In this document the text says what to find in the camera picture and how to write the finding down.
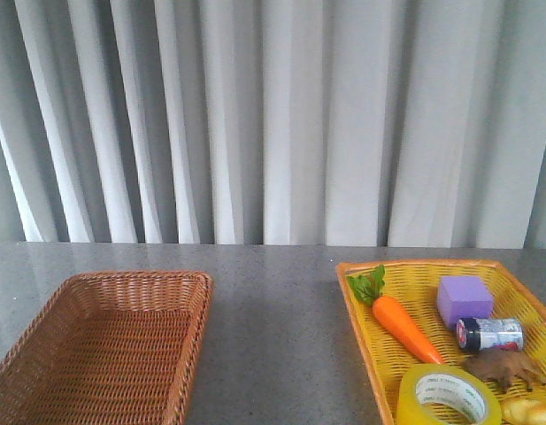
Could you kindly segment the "purple foam cube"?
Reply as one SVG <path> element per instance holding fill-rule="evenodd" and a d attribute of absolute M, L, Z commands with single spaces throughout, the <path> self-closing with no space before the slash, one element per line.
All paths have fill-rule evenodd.
<path fill-rule="evenodd" d="M 484 281 L 476 275 L 445 275 L 438 285 L 436 306 L 448 330 L 459 319 L 487 319 L 494 309 L 494 298 Z"/>

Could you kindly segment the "yellow tape roll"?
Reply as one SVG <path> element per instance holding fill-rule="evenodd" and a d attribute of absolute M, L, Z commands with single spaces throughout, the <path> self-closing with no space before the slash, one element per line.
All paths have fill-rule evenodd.
<path fill-rule="evenodd" d="M 445 424 L 427 409 L 441 405 L 453 409 L 472 424 L 502 422 L 500 403 L 482 381 L 459 367 L 420 364 L 410 368 L 400 382 L 397 424 Z"/>

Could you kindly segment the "yellow woven tray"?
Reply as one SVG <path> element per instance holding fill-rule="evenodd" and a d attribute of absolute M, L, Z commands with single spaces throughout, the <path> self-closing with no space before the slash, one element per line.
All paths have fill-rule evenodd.
<path fill-rule="evenodd" d="M 418 324 L 442 357 L 451 365 L 462 362 L 461 352 L 452 332 L 444 325 L 436 298 L 444 275 L 477 275 L 494 298 L 493 317 L 514 317 L 525 334 L 525 352 L 546 377 L 546 305 L 541 302 L 500 262 L 487 259 L 399 259 L 385 261 L 384 293 L 395 298 Z M 377 263 L 341 263 L 337 275 L 350 321 L 358 341 L 381 420 L 396 421 L 399 383 L 404 373 L 419 360 L 385 330 L 373 317 L 371 309 L 359 302 L 347 282 L 350 275 L 369 274 Z M 546 385 L 526 384 L 516 379 L 507 392 L 490 382 L 488 387 L 499 399 L 526 397 L 546 403 Z"/>

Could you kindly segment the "small black-capped jar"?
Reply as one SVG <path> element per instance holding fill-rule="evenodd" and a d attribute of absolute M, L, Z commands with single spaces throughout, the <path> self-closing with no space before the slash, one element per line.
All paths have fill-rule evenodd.
<path fill-rule="evenodd" d="M 469 353 L 490 348 L 521 352 L 525 347 L 524 330 L 517 319 L 461 318 L 456 325 L 459 347 Z"/>

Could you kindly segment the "brown toy animal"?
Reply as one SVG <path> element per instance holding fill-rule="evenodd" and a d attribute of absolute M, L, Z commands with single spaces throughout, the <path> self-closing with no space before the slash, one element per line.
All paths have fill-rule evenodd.
<path fill-rule="evenodd" d="M 513 379 L 519 378 L 532 391 L 534 385 L 546 385 L 546 376 L 538 364 L 524 352 L 508 351 L 493 347 L 467 358 L 462 368 L 483 382 L 497 382 L 502 393 L 513 385 Z"/>

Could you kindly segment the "toy bread piece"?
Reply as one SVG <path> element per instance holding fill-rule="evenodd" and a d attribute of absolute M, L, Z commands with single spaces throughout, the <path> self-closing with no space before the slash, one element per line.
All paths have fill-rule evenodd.
<path fill-rule="evenodd" d="M 546 403 L 529 398 L 507 398 L 501 402 L 503 419 L 514 425 L 546 425 Z"/>

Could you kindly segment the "brown wicker basket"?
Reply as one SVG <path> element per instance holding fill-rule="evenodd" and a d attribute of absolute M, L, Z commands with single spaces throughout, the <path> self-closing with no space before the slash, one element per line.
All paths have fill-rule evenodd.
<path fill-rule="evenodd" d="M 77 274 L 0 362 L 0 424 L 182 424 L 213 279 L 191 270 Z"/>

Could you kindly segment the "grey pleated curtain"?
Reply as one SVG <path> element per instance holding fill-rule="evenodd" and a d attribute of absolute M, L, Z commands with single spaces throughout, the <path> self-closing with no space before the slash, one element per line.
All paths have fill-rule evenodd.
<path fill-rule="evenodd" d="M 546 249 L 546 1 L 0 1 L 0 241 Z"/>

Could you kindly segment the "orange toy carrot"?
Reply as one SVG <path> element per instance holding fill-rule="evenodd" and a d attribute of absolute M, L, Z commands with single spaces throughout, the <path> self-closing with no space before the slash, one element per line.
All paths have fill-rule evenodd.
<path fill-rule="evenodd" d="M 386 269 L 378 265 L 368 274 L 346 276 L 357 301 L 369 306 L 373 317 L 415 358 L 424 363 L 444 364 L 445 360 L 419 328 L 407 310 L 384 293 Z"/>

